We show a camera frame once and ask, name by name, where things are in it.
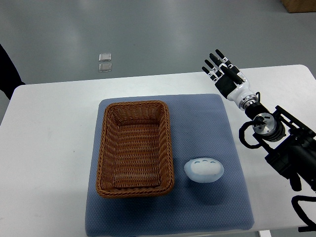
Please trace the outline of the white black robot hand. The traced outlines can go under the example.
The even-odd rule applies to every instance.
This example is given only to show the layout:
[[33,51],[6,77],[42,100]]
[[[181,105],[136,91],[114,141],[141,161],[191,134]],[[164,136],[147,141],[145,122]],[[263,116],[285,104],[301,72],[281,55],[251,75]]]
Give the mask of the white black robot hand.
[[215,82],[219,92],[229,101],[235,102],[239,109],[246,109],[256,103],[257,95],[250,89],[250,83],[245,75],[236,66],[225,67],[225,64],[231,64],[230,60],[220,50],[216,49],[215,52],[221,59],[210,53],[212,63],[204,60],[212,72],[204,66],[202,70]]

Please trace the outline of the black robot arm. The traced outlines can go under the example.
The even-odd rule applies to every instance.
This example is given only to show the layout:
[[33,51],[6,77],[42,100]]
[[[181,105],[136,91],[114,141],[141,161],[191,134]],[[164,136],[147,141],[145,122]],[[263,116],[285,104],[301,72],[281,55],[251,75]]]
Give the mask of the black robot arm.
[[253,92],[240,69],[220,51],[209,55],[202,70],[214,82],[220,94],[249,118],[239,129],[240,142],[249,149],[267,151],[266,162],[288,179],[294,191],[301,180],[316,189],[316,134],[280,106],[271,113]]

